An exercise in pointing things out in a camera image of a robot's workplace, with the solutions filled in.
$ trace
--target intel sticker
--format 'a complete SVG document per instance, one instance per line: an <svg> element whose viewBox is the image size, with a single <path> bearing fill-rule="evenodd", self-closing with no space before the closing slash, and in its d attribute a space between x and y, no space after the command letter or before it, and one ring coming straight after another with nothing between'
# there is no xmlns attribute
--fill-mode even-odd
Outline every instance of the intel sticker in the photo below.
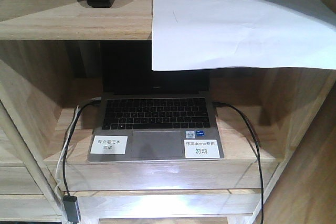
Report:
<svg viewBox="0 0 336 224"><path fill-rule="evenodd" d="M196 136L204 136L204 131L196 131Z"/></svg>
<svg viewBox="0 0 336 224"><path fill-rule="evenodd" d="M187 139L195 139L195 132L194 131L186 131L185 132L185 138Z"/></svg>

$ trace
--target black cable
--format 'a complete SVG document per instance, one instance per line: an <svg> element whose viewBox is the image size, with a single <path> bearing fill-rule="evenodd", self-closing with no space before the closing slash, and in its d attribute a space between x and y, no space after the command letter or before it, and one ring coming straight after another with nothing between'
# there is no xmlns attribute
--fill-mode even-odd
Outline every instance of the black cable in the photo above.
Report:
<svg viewBox="0 0 336 224"><path fill-rule="evenodd" d="M83 111L83 109L85 109L89 105L97 105L99 103L100 103L100 101L91 101L91 102L85 104L83 107L81 107L80 110L78 111L78 114L76 115L76 118L74 120L72 128L69 129L69 131L70 131L69 132L69 140L68 140L68 142L67 142L67 144L65 146L65 151L64 151L64 156L63 156L63 163L62 163L62 173L63 173L64 186L65 186L65 189L66 189L67 194L69 196L70 196L70 191L69 191L69 187L68 187L66 176L65 176L65 163L66 163L66 159L67 159L67 153L68 153L68 148L69 148L70 140L71 140L71 137L72 137L72 135L73 135L73 133L75 131L76 124L78 122L79 116L80 116L81 112Z"/></svg>
<svg viewBox="0 0 336 224"><path fill-rule="evenodd" d="M264 181L262 179L262 170L261 170L261 160L260 160L260 151L259 151L259 144L257 141L257 136L253 130L253 127L248 119L248 117L239 109L237 109L236 107L232 106L231 104L225 103L225 102L213 102L213 105L215 107L229 107L231 109L234 109L236 112L238 112L238 114L241 116L241 118L243 118L245 124L248 127L248 130L250 131L250 134L253 138L253 141L256 145L256 149L257 149L257 160L258 160L258 167L259 167L259 174L260 174L260 186L261 186L261 221L260 224L264 223Z"/></svg>

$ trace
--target laptop keyboard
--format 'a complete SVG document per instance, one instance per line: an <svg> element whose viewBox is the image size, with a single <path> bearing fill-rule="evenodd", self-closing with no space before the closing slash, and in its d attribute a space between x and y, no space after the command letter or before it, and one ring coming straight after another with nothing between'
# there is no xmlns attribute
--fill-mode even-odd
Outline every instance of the laptop keyboard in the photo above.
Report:
<svg viewBox="0 0 336 224"><path fill-rule="evenodd" d="M103 130L209 128L204 98L109 99Z"/></svg>

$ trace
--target trackpad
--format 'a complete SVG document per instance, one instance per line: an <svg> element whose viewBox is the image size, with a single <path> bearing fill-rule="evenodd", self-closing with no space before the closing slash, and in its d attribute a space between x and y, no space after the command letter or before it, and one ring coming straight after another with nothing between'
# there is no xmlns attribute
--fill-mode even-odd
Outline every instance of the trackpad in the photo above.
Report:
<svg viewBox="0 0 336 224"><path fill-rule="evenodd" d="M132 157L182 157L180 131L133 132Z"/></svg>

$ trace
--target wooden drawer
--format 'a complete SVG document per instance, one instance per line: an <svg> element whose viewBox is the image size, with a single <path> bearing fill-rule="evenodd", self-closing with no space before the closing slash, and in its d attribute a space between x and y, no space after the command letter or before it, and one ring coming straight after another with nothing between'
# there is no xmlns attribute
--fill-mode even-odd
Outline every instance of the wooden drawer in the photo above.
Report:
<svg viewBox="0 0 336 224"><path fill-rule="evenodd" d="M42 194L25 167L0 167L0 194Z"/></svg>
<svg viewBox="0 0 336 224"><path fill-rule="evenodd" d="M167 218L252 214L253 190L80 191L83 218Z"/></svg>
<svg viewBox="0 0 336 224"><path fill-rule="evenodd" d="M262 164L265 186L276 167ZM54 174L55 166L49 168ZM72 191L260 188L256 163L68 165L66 175Z"/></svg>
<svg viewBox="0 0 336 224"><path fill-rule="evenodd" d="M0 195L0 221L60 221L43 195Z"/></svg>

